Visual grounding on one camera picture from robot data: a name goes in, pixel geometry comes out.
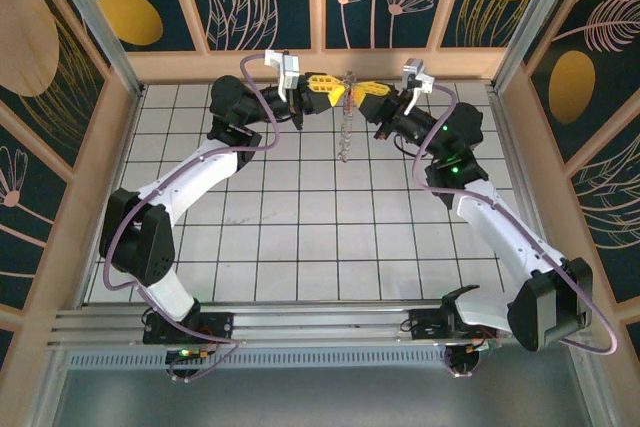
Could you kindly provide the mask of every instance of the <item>perforated metal strip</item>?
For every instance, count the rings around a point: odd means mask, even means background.
[[[119,352],[78,351],[71,355],[69,370],[164,370],[165,351]],[[211,365],[224,352],[207,359],[180,363],[176,368],[203,368]],[[314,348],[314,349],[243,349],[231,356],[220,368],[287,368],[287,367],[374,367],[419,366],[440,363],[443,347],[396,348]]]

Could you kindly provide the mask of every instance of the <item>gray grid floor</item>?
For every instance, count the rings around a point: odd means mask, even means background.
[[[517,212],[485,87],[457,83],[461,101],[484,113],[480,165]],[[152,85],[145,94],[121,185],[128,190],[168,172],[211,127],[207,85]],[[419,108],[439,117],[435,92]],[[307,116],[301,135],[280,124],[281,144],[256,154],[214,186],[173,229],[177,275],[201,302],[434,299],[463,284],[513,285],[492,250],[442,202],[411,181],[412,159],[356,112],[350,161],[336,161],[342,109]],[[270,126],[252,126],[273,139]],[[411,146],[404,146],[415,151]],[[139,302],[131,289],[107,291],[102,259],[87,302]],[[125,280],[112,271],[113,281]]]

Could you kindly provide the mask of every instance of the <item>purple cable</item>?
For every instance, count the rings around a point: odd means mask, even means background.
[[[525,228],[523,228],[522,225],[520,225],[520,222],[513,215],[511,215],[511,213],[509,213],[509,211],[507,211],[505,208],[503,208],[500,204],[495,204],[489,197],[485,197],[484,195],[478,194],[476,192],[470,192],[468,190],[461,190],[461,189],[448,189],[448,188],[444,188],[444,187],[431,187],[429,185],[424,184],[420,180],[420,171],[418,169],[418,163],[421,160],[420,158],[426,152],[427,146],[431,143],[431,141],[436,136],[436,134],[438,133],[440,128],[447,121],[447,119],[452,114],[453,110],[456,108],[456,105],[458,103],[458,96],[456,95],[456,93],[453,90],[451,90],[451,89],[449,89],[447,87],[443,87],[441,85],[434,85],[433,88],[437,89],[437,90],[440,90],[442,92],[446,92],[447,94],[449,94],[449,96],[451,97],[451,104],[449,105],[449,108],[447,109],[447,111],[438,119],[436,124],[429,131],[429,133],[427,134],[427,136],[424,139],[424,142],[422,142],[422,144],[420,145],[420,148],[418,149],[418,152],[416,153],[416,157],[413,160],[413,164],[411,166],[411,175],[413,177],[413,181],[416,184],[418,184],[420,186],[420,188],[422,188],[423,190],[426,190],[427,192],[438,193],[438,194],[464,195],[464,196],[468,196],[468,197],[473,197],[473,198],[478,199],[478,200],[480,200],[482,202],[485,202],[486,204],[490,205],[492,208],[498,210],[498,212],[500,212],[502,215],[504,215],[507,218],[507,220],[509,222],[511,222],[511,224],[513,224],[513,226],[518,230],[518,232],[520,232],[524,236],[524,238],[527,239],[527,241],[529,241],[529,243],[531,244],[533,249],[541,256],[541,258],[543,258],[558,273],[558,275],[562,278],[562,280],[564,280],[567,284],[569,284],[569,287],[571,287],[571,289],[582,300],[584,300],[584,302],[593,311],[593,313],[600,320],[600,322],[602,322],[602,324],[604,325],[607,333],[609,334],[609,338],[611,339],[611,345],[609,346],[608,349],[600,349],[598,347],[591,347],[589,345],[581,344],[579,342],[575,342],[575,341],[569,340],[569,339],[562,339],[562,340],[560,340],[560,342],[562,342],[562,343],[564,343],[566,345],[571,345],[573,347],[578,347],[579,349],[585,350],[587,352],[591,352],[592,354],[598,354],[598,355],[611,355],[611,354],[613,354],[616,351],[616,349],[618,348],[618,339],[616,337],[615,332],[613,331],[613,328],[611,327],[611,324],[606,319],[604,314],[594,304],[594,302],[587,295],[587,293],[584,290],[582,290],[580,288],[580,286],[573,281],[573,279],[569,276],[569,274],[567,274],[562,269],[561,266],[557,265],[554,262],[554,260],[542,249],[542,247],[540,247],[540,245],[538,244],[536,239],[534,239],[529,234],[529,232],[527,232],[527,230]]]
[[[118,229],[116,230],[116,232],[115,232],[115,234],[113,236],[113,239],[111,240],[111,244],[109,244],[109,249],[107,250],[107,255],[106,255],[105,260],[104,260],[104,267],[103,267],[103,271],[102,271],[102,280],[104,281],[104,285],[108,290],[114,291],[114,290],[124,289],[125,287],[134,286],[136,289],[138,289],[138,293],[149,304],[149,306],[151,308],[153,308],[154,311],[158,312],[164,318],[164,320],[169,322],[176,329],[178,329],[178,330],[180,330],[180,331],[182,331],[182,332],[184,332],[186,334],[189,334],[189,335],[191,335],[193,337],[197,337],[197,338],[200,338],[200,339],[203,339],[203,340],[207,340],[209,342],[218,342],[218,343],[224,343],[224,344],[234,344],[233,348],[229,352],[227,352],[225,355],[223,355],[220,359],[218,359],[213,365],[211,365],[210,367],[207,367],[204,370],[200,370],[199,372],[197,372],[196,374],[192,375],[191,377],[184,378],[183,381],[185,383],[187,383],[189,381],[192,381],[192,380],[199,379],[201,377],[204,377],[208,373],[210,373],[213,369],[215,369],[220,363],[224,362],[231,354],[233,354],[238,349],[238,347],[240,346],[240,341],[233,340],[233,339],[227,339],[225,337],[216,337],[216,336],[213,336],[213,335],[206,335],[206,334],[202,334],[200,332],[196,332],[194,330],[191,330],[191,329],[188,329],[188,328],[184,327],[180,323],[178,323],[175,320],[173,320],[164,310],[162,310],[162,308],[151,297],[149,297],[147,295],[147,293],[143,289],[140,289],[140,282],[138,282],[137,280],[134,280],[134,281],[131,281],[131,282],[125,282],[125,283],[120,284],[120,285],[113,285],[111,283],[111,281],[109,280],[109,269],[111,267],[111,262],[113,260],[113,254],[115,253],[116,246],[118,245],[118,242],[120,242],[120,238],[122,237],[122,234],[124,233],[125,229],[129,225],[129,222],[131,222],[133,220],[134,216],[140,211],[140,209],[142,209],[142,207],[144,207],[144,205],[146,205],[149,201],[154,199],[156,196],[161,195],[163,189],[168,187],[173,181],[175,181],[180,176],[182,176],[185,172],[187,172],[189,169],[191,169],[194,165],[197,165],[197,164],[199,164],[201,162],[204,162],[206,159],[208,159],[208,158],[210,158],[210,157],[212,157],[214,155],[227,154],[227,153],[231,153],[231,152],[263,152],[263,151],[271,150],[276,145],[278,145],[278,142],[280,142],[280,129],[278,128],[278,122],[276,121],[276,118],[273,115],[273,112],[269,108],[269,104],[267,104],[267,101],[265,100],[265,98],[260,93],[260,89],[255,84],[255,82],[253,81],[253,79],[251,78],[251,76],[249,75],[249,73],[247,72],[247,69],[246,69],[247,62],[249,62],[251,60],[258,60],[258,59],[263,59],[263,58],[264,58],[263,54],[254,54],[254,55],[250,55],[248,57],[245,57],[244,59],[242,59],[240,61],[240,71],[242,72],[242,75],[244,75],[244,78],[246,79],[247,83],[249,84],[249,87],[251,87],[251,90],[253,90],[253,92],[256,94],[258,100],[260,101],[260,104],[262,105],[262,108],[264,109],[265,113],[267,114],[267,117],[269,118],[269,122],[271,122],[271,125],[273,126],[274,135],[275,135],[275,138],[274,138],[273,142],[268,144],[268,145],[264,145],[264,146],[255,146],[255,147],[240,147],[239,146],[239,147],[223,147],[223,148],[220,148],[220,149],[213,149],[213,150],[205,152],[201,156],[195,157],[191,161],[187,162],[185,165],[183,165],[178,170],[176,170],[173,174],[171,174],[169,177],[167,177],[167,179],[164,182],[162,182],[158,187],[156,187],[149,195],[147,195],[140,202],[138,202],[133,207],[133,209],[131,209],[131,211],[124,217],[124,219],[122,220],[122,222],[118,226]]]

